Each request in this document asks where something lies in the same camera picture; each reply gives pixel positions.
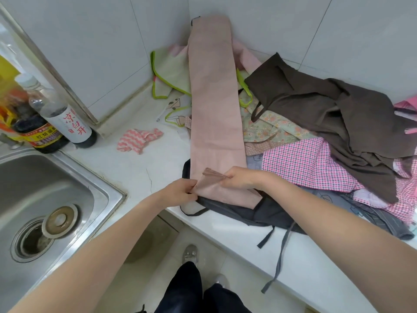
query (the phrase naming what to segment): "pile of fabric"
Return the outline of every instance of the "pile of fabric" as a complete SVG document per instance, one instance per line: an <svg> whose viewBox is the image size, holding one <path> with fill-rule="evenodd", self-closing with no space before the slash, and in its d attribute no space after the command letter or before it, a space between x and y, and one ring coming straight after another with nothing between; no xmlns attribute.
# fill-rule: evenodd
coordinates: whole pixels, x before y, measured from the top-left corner
<svg viewBox="0 0 417 313"><path fill-rule="evenodd" d="M198 180L202 208L182 207L187 215L214 210L305 234L267 194L219 185L241 166L274 172L400 239L414 237L417 98L394 109L385 94L300 73L278 53L261 64L232 38L226 17L193 23L186 47L151 56L154 97L173 88L192 97L191 115L177 126L191 129L183 177Z"/></svg>

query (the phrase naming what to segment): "black pants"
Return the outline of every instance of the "black pants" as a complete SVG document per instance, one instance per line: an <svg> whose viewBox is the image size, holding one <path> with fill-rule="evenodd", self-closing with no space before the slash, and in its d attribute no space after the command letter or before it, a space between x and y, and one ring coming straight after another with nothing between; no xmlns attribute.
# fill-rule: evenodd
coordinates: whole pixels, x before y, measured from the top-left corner
<svg viewBox="0 0 417 313"><path fill-rule="evenodd" d="M236 293L215 283L203 294L194 263L183 264L172 278L155 313L251 313Z"/></svg>

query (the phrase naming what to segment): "sink drain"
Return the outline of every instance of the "sink drain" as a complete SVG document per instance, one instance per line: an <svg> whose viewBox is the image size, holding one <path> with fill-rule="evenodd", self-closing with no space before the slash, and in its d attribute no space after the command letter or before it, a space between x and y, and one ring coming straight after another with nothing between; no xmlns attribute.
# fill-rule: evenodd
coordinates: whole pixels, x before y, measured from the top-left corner
<svg viewBox="0 0 417 313"><path fill-rule="evenodd" d="M22 227L13 239L10 248L12 258L27 263L42 256L52 245L53 239L42 233L43 217L38 217Z"/></svg>

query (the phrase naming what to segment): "green trim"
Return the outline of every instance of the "green trim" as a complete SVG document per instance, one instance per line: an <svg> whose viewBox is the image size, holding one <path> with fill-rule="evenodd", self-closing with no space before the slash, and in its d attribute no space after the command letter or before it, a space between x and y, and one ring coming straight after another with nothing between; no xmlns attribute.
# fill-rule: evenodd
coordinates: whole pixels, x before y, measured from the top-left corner
<svg viewBox="0 0 417 313"><path fill-rule="evenodd" d="M165 79L161 78L161 76L156 72L154 64L155 64L155 51L153 50L151 52L151 67L152 67L152 71L154 72L154 75L156 75L159 78L159 80L161 80L163 83L169 85L171 88L174 88L175 90L178 90L179 92L182 92L182 93L185 93L185 94L191 96L191 93L185 92L184 90L175 87L174 85L170 84Z"/></svg>
<svg viewBox="0 0 417 313"><path fill-rule="evenodd" d="M174 124L175 126L178 126L178 127L184 127L184 125L178 125L178 124L177 124L177 122L170 122L170 121L167 121L166 119L167 119L167 118L169 118L169 116L170 116L171 114L173 114L173 113L175 113L175 112L178 112L178 111L182 111L182 110L188 109L188 108L191 108L191 107L190 107L190 106L183 106L183 107L181 107L181 108L176 108L175 110L173 110L172 112L168 113L168 114L165 116L165 122L170 123L170 124Z"/></svg>
<svg viewBox="0 0 417 313"><path fill-rule="evenodd" d="M168 96L164 96L164 95L156 96L156 94L155 94L155 78L154 78L154 80L152 80L152 96L154 97L154 99L168 99Z"/></svg>
<svg viewBox="0 0 417 313"><path fill-rule="evenodd" d="M252 92L249 90L248 85L245 83L245 80L243 79L242 75L240 74L239 69L236 69L236 77L237 77L237 82L239 82L239 84L242 86L243 90L245 90L247 95L249 95L249 97L251 98L251 100L247 103L245 103L241 99L239 99L240 106L243 107L243 108L246 108L249 104L252 103L253 95L252 95Z"/></svg>

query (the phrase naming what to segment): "forearm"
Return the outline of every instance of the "forearm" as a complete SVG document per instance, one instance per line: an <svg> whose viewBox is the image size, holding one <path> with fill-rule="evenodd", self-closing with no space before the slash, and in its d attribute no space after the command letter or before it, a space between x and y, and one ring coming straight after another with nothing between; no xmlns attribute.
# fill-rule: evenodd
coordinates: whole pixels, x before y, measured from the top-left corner
<svg viewBox="0 0 417 313"><path fill-rule="evenodd" d="M93 311L138 238L163 208L158 194L144 199L84 245L10 312Z"/></svg>
<svg viewBox="0 0 417 313"><path fill-rule="evenodd" d="M381 313L417 306L417 251L382 229L263 172L271 195Z"/></svg>

